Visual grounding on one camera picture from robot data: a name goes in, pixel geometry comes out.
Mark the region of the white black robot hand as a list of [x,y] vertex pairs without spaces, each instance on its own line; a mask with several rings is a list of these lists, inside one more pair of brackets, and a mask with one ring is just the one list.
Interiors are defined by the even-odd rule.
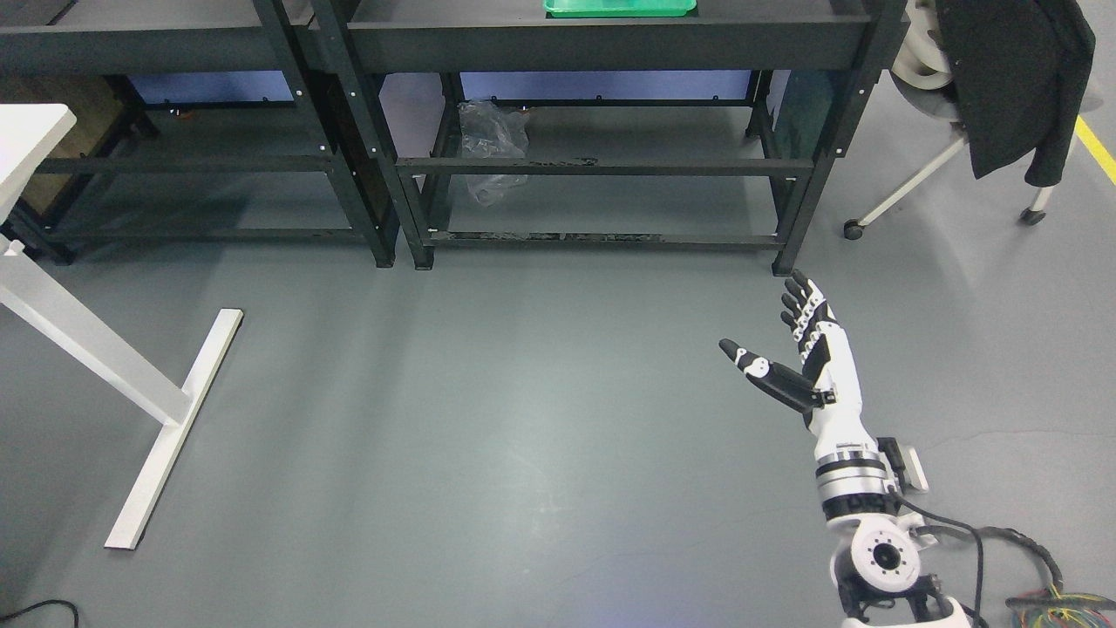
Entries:
[[768,360],[733,339],[718,346],[759,390],[804,417],[806,429],[821,442],[869,439],[862,425],[862,383],[847,334],[834,316],[820,286],[801,271],[785,280],[780,319],[792,330],[801,368]]

